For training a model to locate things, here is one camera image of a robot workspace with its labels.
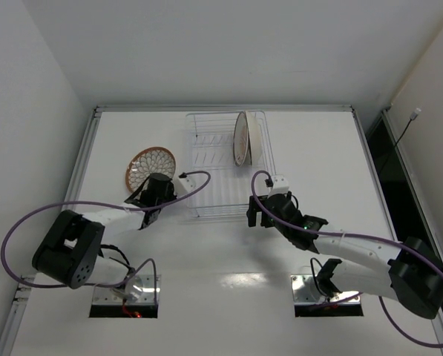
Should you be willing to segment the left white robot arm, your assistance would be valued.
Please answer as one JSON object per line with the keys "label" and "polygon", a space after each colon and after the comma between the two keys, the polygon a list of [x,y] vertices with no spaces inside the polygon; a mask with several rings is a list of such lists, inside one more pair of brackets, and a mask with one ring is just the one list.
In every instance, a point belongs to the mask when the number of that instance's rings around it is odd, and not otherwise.
{"label": "left white robot arm", "polygon": [[64,210],[36,249],[32,267],[77,289],[89,281],[105,238],[148,227],[157,220],[160,206],[176,198],[174,180],[153,173],[116,208],[86,214]]}

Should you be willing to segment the floral orange-rim plate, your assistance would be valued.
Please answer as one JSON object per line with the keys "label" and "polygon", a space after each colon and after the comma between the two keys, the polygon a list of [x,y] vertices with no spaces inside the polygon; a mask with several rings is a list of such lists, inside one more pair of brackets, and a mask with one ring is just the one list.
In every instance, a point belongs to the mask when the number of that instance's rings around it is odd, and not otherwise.
{"label": "floral orange-rim plate", "polygon": [[134,193],[153,173],[165,174],[172,178],[176,171],[176,159],[170,150],[154,146],[140,151],[129,162],[125,171],[125,186]]}
{"label": "floral orange-rim plate", "polygon": [[251,112],[246,111],[246,122],[249,132],[249,150],[251,155],[251,164],[258,164],[262,154],[261,131],[257,119]]}

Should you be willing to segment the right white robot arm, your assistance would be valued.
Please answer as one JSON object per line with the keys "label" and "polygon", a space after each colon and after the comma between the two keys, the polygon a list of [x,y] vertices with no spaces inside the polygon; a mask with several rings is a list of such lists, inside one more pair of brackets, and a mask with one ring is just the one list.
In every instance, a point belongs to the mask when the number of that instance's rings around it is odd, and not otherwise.
{"label": "right white robot arm", "polygon": [[276,228],[294,247],[329,256],[315,277],[323,294],[362,291],[396,300],[419,317],[436,317],[443,304],[443,262],[424,241],[408,237],[396,244],[321,235],[327,220],[303,215],[291,196],[250,196],[248,225],[256,226],[260,218],[261,226]]}

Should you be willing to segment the sunburst pattern plate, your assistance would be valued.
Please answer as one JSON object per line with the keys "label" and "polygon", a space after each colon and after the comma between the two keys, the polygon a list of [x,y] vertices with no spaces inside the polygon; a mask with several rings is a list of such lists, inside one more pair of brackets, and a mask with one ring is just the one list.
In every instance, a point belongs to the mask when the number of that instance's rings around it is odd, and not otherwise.
{"label": "sunburst pattern plate", "polygon": [[242,166],[249,155],[249,130],[247,115],[242,111],[237,116],[233,136],[233,157],[237,167]]}

